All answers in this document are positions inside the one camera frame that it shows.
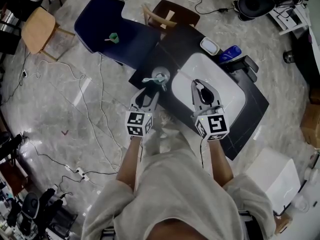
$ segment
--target person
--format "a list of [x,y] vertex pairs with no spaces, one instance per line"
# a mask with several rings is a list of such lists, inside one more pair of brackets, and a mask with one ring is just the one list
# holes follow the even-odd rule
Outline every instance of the person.
[[[116,179],[106,183],[86,215],[82,240],[259,240],[273,236],[276,224],[271,202],[245,174],[234,177],[219,140],[208,142],[213,177],[180,133],[166,138],[166,145],[173,147],[167,152],[152,155],[146,148],[137,168],[141,141],[141,137],[131,139]],[[159,143],[153,141],[151,146]]]

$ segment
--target green object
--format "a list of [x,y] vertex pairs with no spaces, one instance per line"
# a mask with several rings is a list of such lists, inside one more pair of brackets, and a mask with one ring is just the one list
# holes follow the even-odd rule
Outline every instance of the green object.
[[109,38],[111,42],[114,42],[115,44],[119,43],[119,36],[117,33],[111,33]]

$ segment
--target navy chair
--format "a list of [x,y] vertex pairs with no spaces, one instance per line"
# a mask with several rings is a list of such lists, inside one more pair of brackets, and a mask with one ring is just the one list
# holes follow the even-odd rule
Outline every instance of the navy chair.
[[[123,0],[91,0],[74,24],[74,31],[91,53],[100,53],[120,65],[138,69],[160,41],[161,32],[122,18]],[[117,33],[118,43],[105,41]]]

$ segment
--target white sink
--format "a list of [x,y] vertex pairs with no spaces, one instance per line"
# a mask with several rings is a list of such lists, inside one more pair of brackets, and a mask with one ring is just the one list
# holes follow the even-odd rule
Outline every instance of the white sink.
[[[192,54],[181,71],[191,79],[203,80],[217,90],[231,127],[246,103],[244,91],[217,64],[202,53]],[[195,111],[192,103],[191,79],[178,72],[172,80],[171,89],[178,100]]]

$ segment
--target gray marble floor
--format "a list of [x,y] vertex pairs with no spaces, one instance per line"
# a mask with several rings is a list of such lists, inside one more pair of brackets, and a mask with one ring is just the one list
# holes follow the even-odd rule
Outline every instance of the gray marble floor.
[[[66,0],[61,8],[50,11],[62,28],[73,31],[75,20],[89,1]],[[142,23],[141,4],[146,3],[154,8],[159,1],[128,0],[122,16]],[[191,10],[195,5],[187,0],[169,1]],[[232,1],[203,0],[198,9],[207,12],[229,8]],[[292,157],[302,177],[314,149],[304,142],[299,127],[308,99],[307,84],[296,65],[285,64],[282,59],[282,53],[290,49],[289,36],[279,36],[279,29],[266,16],[242,22],[234,11],[202,15],[196,28],[216,41],[221,49],[238,45],[244,55],[249,55],[258,64],[256,85],[270,103],[255,133],[231,163],[234,173],[245,171],[262,148],[268,146]],[[124,155],[129,145],[123,116],[131,96],[136,92],[136,88],[128,83],[134,70],[102,58],[100,75],[100,55],[89,53],[77,37],[72,39],[57,34],[47,46],[48,52],[53,55],[62,54],[59,61],[70,65],[74,77],[67,65],[48,64],[42,61],[48,59],[42,54],[30,55],[25,63],[28,76],[23,80],[23,86],[1,107],[7,124],[14,134],[26,132],[40,154],[48,154],[72,169],[81,167],[85,171],[114,172],[113,168],[120,162],[121,152]],[[25,45],[20,42],[16,55],[8,55],[5,59],[6,73],[1,88],[4,99],[18,84],[24,51]],[[107,122],[120,148],[113,142]],[[200,138],[178,121],[177,125],[200,157]],[[37,156],[30,143],[25,144],[21,152],[33,181],[41,190],[59,184],[62,175],[75,180],[81,178],[47,157]],[[204,161],[208,161],[209,154],[205,146],[203,153]],[[205,169],[210,171],[210,163],[205,164]],[[67,195],[67,205],[73,213],[79,214],[80,223],[101,186],[115,175],[92,173],[89,177],[92,182],[77,183],[65,178],[61,184],[65,192],[74,194]]]

